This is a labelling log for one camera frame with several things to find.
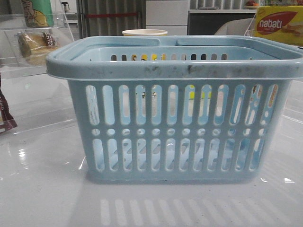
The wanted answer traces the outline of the maroon snack packet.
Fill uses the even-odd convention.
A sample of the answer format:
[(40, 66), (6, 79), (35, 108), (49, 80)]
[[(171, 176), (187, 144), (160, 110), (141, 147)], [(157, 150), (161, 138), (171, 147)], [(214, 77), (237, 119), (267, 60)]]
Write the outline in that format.
[(9, 113), (9, 106), (2, 91), (0, 92), (0, 132), (16, 128), (18, 125), (13, 116)]

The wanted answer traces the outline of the bread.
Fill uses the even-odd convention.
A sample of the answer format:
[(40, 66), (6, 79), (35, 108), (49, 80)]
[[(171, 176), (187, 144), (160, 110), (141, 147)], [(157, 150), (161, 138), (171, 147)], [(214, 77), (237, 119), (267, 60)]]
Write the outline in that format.
[(34, 66), (45, 65), (46, 56), (60, 47), (57, 39), (47, 32), (19, 32), (16, 37), (22, 59)]

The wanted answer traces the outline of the yellow popcorn paper cup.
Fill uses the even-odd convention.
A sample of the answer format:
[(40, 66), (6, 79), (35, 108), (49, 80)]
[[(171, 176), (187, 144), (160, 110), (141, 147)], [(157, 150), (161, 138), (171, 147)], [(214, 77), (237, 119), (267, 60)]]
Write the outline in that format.
[(166, 30), (159, 29), (130, 29), (122, 31), (123, 36), (166, 36)]

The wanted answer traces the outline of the yellow nabati wafer box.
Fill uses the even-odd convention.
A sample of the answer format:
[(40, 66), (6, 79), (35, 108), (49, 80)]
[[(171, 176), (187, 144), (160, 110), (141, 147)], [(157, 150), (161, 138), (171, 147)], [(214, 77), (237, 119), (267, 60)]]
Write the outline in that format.
[(263, 6), (257, 8), (252, 34), (254, 37), (302, 46), (302, 6)]

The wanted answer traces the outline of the green yellow cartoon package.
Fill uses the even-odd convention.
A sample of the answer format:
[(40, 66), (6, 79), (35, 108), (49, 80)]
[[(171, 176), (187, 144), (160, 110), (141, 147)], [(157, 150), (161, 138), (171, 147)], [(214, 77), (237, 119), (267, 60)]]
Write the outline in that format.
[(49, 0), (21, 0), (27, 27), (52, 27), (54, 25), (52, 5)]

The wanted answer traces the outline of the light blue plastic basket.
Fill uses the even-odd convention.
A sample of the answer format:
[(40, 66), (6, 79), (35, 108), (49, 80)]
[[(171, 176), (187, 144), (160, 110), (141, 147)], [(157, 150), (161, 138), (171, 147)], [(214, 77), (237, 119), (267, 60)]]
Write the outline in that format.
[(303, 76), (303, 50), (249, 36), (92, 36), (46, 66), (68, 82), (93, 179), (245, 182)]

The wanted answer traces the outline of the clear acrylic display shelf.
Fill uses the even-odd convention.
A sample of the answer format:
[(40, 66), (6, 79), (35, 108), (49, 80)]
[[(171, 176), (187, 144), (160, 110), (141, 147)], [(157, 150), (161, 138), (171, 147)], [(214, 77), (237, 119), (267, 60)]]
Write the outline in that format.
[(12, 119), (0, 121), (2, 137), (40, 134), (75, 122), (67, 82), (46, 73), (45, 54), (23, 57), (20, 38), (25, 35), (52, 35), (58, 46), (74, 38), (66, 16), (54, 15), (54, 26), (29, 28), (22, 14), (0, 17), (0, 90)]

